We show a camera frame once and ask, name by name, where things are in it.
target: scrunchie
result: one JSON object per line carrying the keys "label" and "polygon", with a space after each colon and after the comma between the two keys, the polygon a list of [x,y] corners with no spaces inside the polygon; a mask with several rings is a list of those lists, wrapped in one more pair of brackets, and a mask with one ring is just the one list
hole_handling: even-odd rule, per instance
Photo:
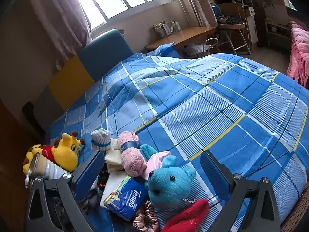
{"label": "scrunchie", "polygon": [[[146,226],[144,222],[145,219],[150,222],[151,228]],[[137,228],[138,231],[142,232],[159,232],[160,226],[158,218],[150,201],[147,200],[144,206],[141,206],[140,209],[136,212],[133,226]]]}

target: wicker basket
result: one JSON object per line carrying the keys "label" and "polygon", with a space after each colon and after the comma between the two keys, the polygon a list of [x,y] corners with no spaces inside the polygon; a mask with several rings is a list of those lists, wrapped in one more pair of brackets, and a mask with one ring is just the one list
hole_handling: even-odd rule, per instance
{"label": "wicker basket", "polygon": [[281,232],[291,232],[298,225],[302,216],[309,206],[309,187],[307,187],[299,197],[297,203],[289,213],[288,217],[281,224]]}

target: metal bolt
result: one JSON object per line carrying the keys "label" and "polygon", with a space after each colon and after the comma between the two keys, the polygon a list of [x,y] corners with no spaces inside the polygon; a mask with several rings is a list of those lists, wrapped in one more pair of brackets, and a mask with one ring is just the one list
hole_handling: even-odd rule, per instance
{"label": "metal bolt", "polygon": [[69,178],[71,178],[71,174],[70,173],[65,173],[62,177],[64,178],[64,179],[69,179]]}
{"label": "metal bolt", "polygon": [[236,180],[240,180],[240,179],[243,178],[243,177],[241,176],[241,174],[239,174],[239,173],[233,174],[233,177],[234,177],[234,179],[236,179]]}
{"label": "metal bolt", "polygon": [[270,180],[269,180],[267,177],[263,177],[263,178],[262,178],[262,182],[270,183]]}

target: chair seat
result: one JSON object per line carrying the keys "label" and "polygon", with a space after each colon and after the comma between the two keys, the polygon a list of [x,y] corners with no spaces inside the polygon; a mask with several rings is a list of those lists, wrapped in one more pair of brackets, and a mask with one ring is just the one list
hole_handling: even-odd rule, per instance
{"label": "chair seat", "polygon": [[245,23],[240,23],[240,24],[222,24],[218,23],[218,28],[221,30],[227,29],[227,30],[239,30],[243,29],[246,27]]}

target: teal plush head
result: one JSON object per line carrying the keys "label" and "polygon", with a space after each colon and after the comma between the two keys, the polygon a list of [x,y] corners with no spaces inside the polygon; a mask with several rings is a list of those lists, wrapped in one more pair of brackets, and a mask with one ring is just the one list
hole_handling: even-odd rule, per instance
{"label": "teal plush head", "polygon": [[169,208],[180,204],[190,194],[196,171],[193,167],[174,167],[176,157],[169,155],[162,161],[162,168],[149,173],[149,199],[156,208]]}

